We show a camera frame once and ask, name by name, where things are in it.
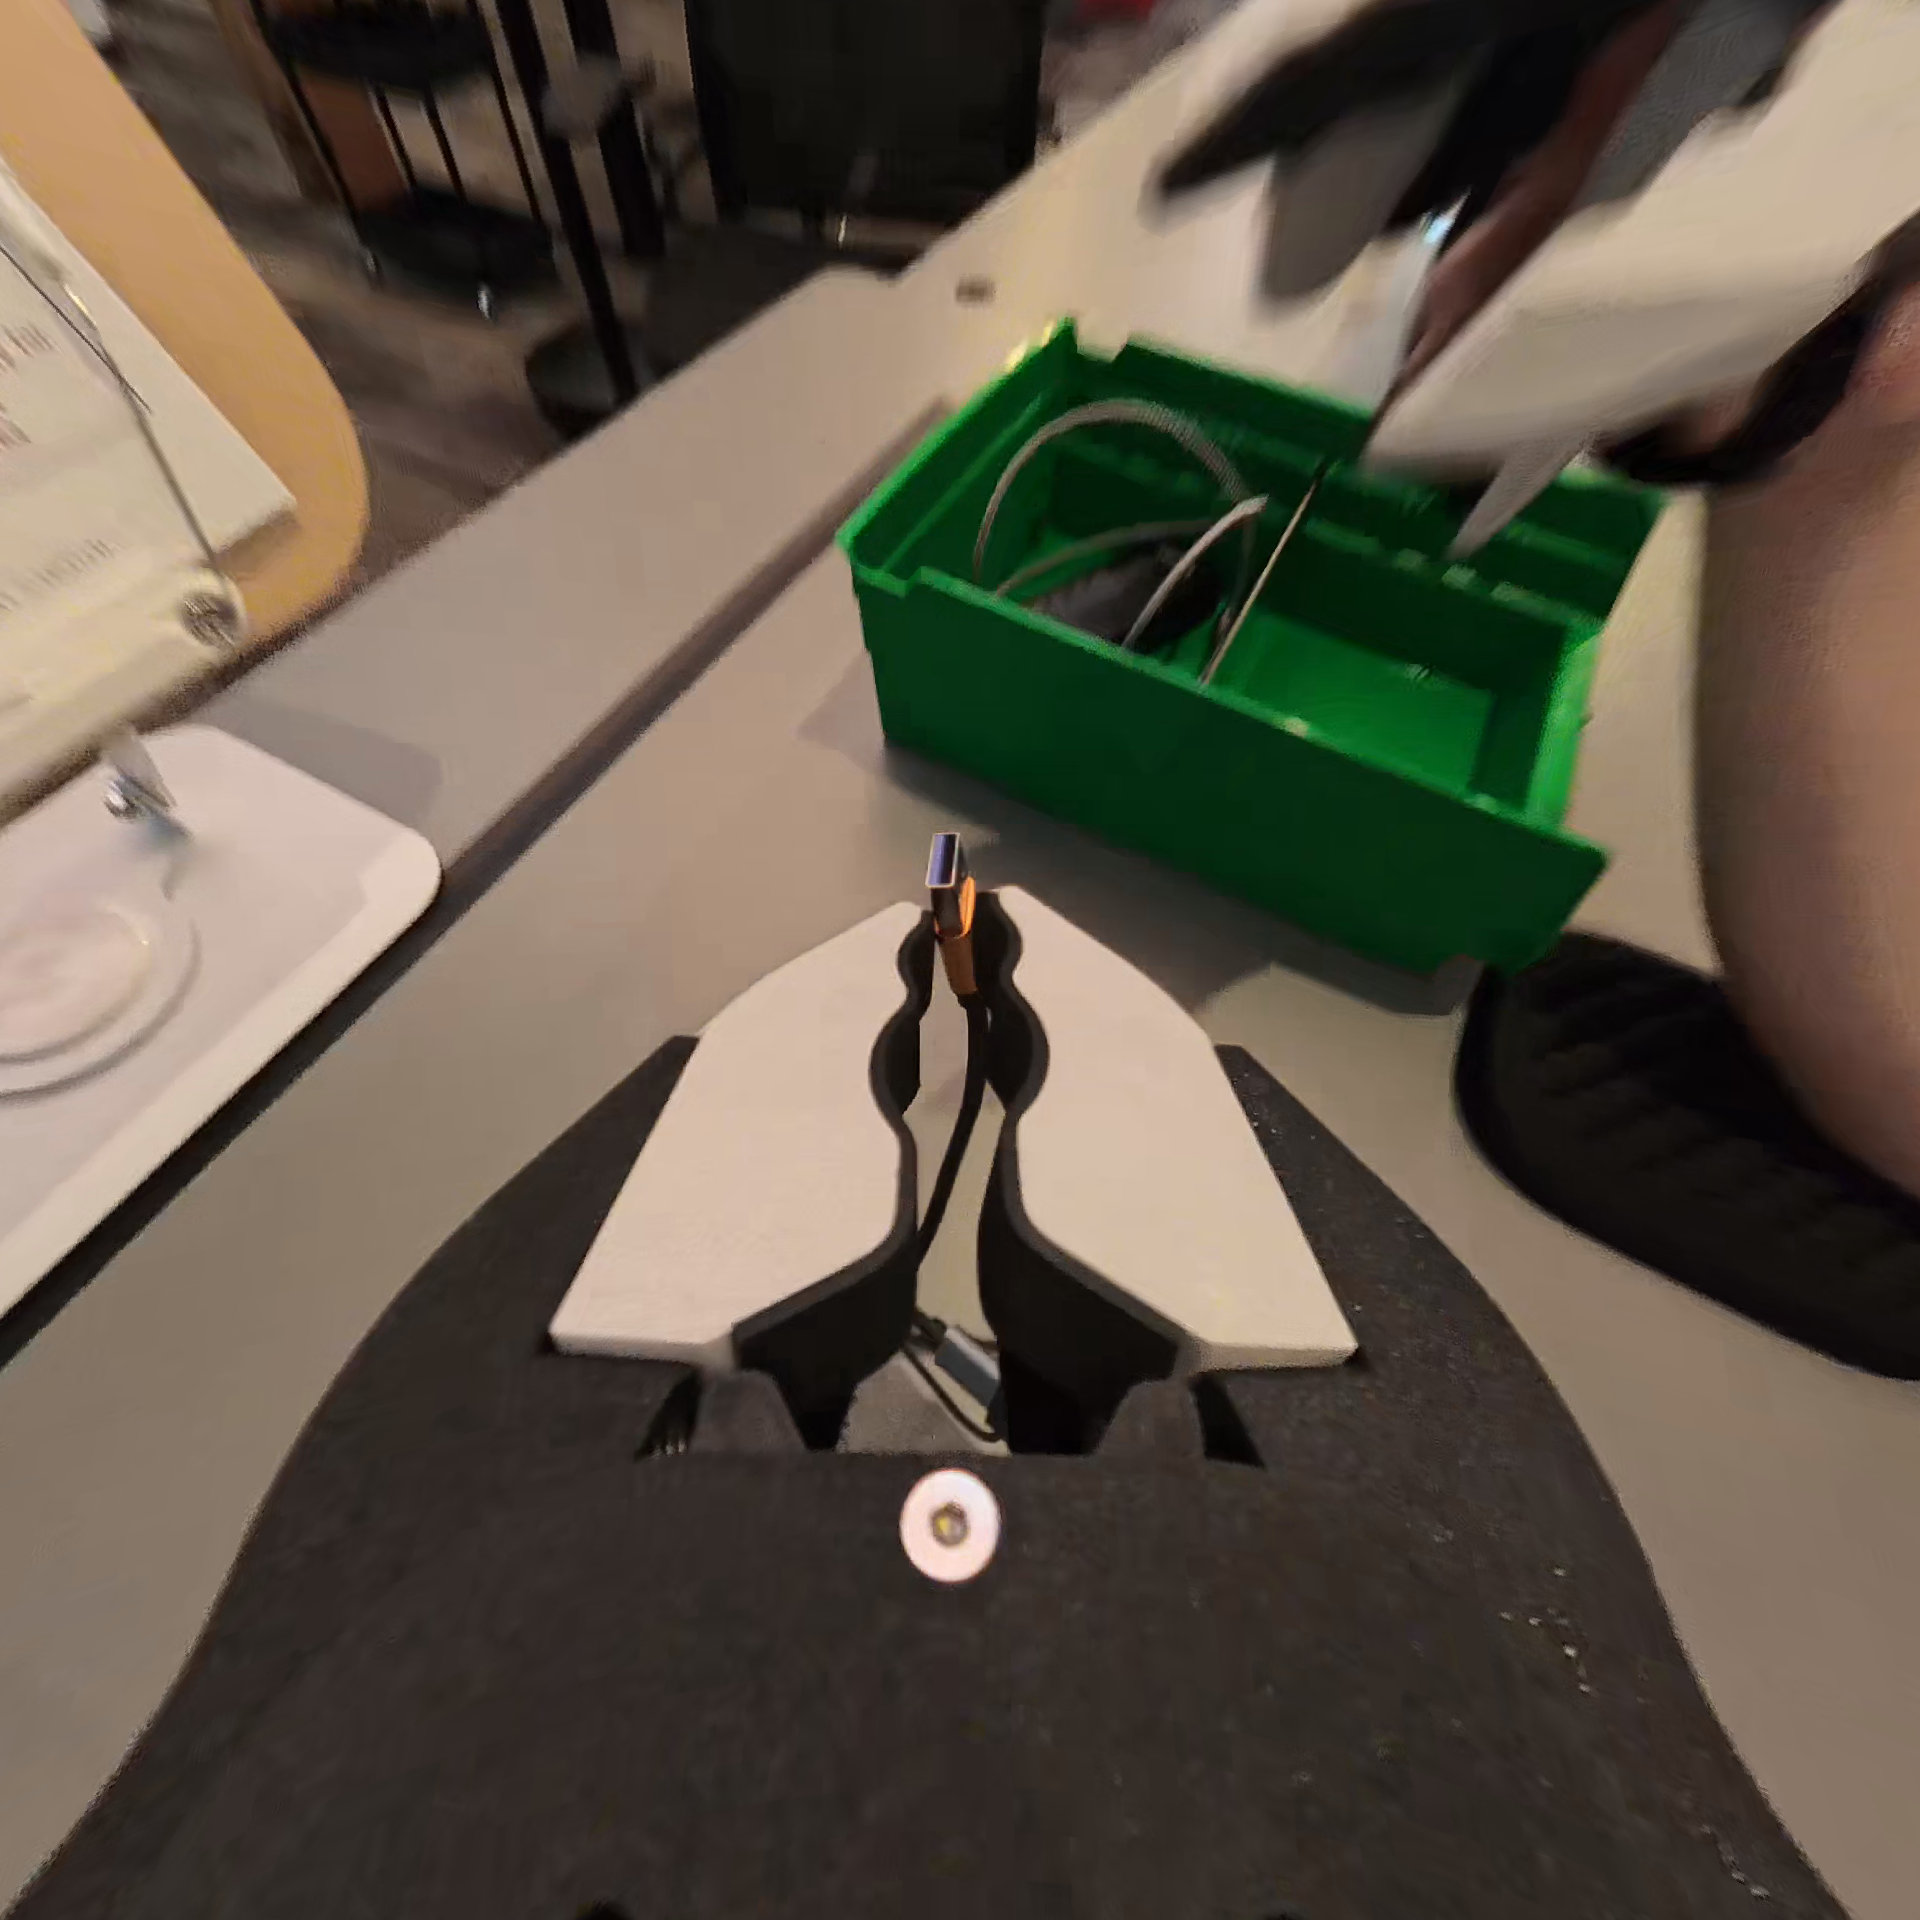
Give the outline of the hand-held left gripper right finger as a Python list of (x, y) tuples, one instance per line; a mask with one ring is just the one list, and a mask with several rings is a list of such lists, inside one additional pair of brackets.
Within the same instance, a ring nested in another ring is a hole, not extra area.
[(1087, 1454), (1142, 1386), (1324, 1372), (1361, 1342), (1200, 1022), (1018, 885), (976, 905), (999, 1138), (976, 1291), (1016, 1454)]

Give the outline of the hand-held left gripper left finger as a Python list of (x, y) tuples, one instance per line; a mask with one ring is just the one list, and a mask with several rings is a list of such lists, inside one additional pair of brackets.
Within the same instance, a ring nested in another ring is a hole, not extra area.
[(802, 1442), (834, 1449), (916, 1305), (920, 1091), (922, 909), (894, 902), (707, 1025), (552, 1346), (767, 1377)]

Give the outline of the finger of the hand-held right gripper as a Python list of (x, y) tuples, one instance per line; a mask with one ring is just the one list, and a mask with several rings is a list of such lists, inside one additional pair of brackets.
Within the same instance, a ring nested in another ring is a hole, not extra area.
[(1265, 161), (1308, 153), (1345, 122), (1460, 80), (1511, 33), (1520, 5), (1370, 3), (1273, 54), (1211, 110), (1156, 171), (1159, 196), (1188, 196)]
[(1275, 163), (1265, 195), (1265, 302), (1318, 298), (1386, 233), (1467, 90), (1439, 83), (1347, 112), (1308, 149)]

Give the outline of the green plastic box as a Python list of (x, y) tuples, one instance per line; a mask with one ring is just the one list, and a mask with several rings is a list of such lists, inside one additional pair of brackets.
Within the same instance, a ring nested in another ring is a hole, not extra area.
[(889, 742), (1411, 973), (1550, 952), (1601, 633), (1665, 498), (1465, 504), (1367, 413), (1059, 320), (840, 536)]

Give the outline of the person's right forearm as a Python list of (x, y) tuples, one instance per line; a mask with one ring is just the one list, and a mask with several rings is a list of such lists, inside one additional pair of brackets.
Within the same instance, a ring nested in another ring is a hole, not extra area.
[(1722, 985), (1816, 1126), (1919, 1190), (1919, 312), (1710, 498), (1697, 857)]

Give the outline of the person's right hand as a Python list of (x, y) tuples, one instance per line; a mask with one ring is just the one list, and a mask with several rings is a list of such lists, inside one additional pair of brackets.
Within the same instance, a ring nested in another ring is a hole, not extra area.
[(1436, 258), (1387, 398), (1398, 401), (1569, 218), (1672, 35), (1673, 12), (1658, 8), (1628, 20), (1585, 61), (1547, 133), (1507, 171), (1465, 238), (1447, 242)]

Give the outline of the black utility cart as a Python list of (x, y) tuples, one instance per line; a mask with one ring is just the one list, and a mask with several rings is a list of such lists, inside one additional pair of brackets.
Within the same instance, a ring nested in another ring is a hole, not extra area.
[(578, 153), (609, 190), (620, 253), (666, 261), (666, 185), (643, 123), (654, 68), (624, 54), (615, 8), (250, 5), (295, 118), (375, 281), (411, 281), (497, 320), (570, 275), (584, 318), (528, 350), (530, 398), (577, 441), (649, 393), (666, 348), (617, 302)]

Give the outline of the instruction sheet on wooden stand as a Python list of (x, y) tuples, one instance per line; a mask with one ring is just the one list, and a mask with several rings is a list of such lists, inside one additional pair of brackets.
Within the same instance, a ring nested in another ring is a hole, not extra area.
[(67, 5), (4, 5), (4, 169), (295, 498), (250, 643), (68, 752), (3, 742), (3, 1308), (54, 1278), (441, 889), (422, 832), (186, 713), (346, 582), (369, 473), (320, 358)]

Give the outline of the printed instruction sheet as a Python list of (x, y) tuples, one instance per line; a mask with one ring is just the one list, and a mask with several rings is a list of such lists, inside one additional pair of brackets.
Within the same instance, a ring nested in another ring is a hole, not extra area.
[(3, 171), (3, 742), (63, 754), (224, 666), (224, 558), (295, 498)]

